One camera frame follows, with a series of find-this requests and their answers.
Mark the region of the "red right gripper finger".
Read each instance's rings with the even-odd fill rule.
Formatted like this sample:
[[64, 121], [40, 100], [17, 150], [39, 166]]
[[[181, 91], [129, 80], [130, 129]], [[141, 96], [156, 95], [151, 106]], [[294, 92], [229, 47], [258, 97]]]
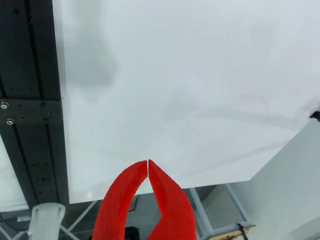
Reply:
[[194, 210], [183, 189], [152, 160], [148, 161], [148, 178], [161, 214], [148, 238], [196, 240]]

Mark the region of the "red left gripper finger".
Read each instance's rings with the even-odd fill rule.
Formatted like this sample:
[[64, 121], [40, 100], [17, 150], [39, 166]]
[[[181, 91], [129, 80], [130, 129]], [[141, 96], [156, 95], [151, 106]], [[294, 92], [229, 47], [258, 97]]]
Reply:
[[123, 240], [131, 202], [148, 177], [148, 162], [139, 161], [123, 170], [108, 189], [97, 214], [94, 240]]

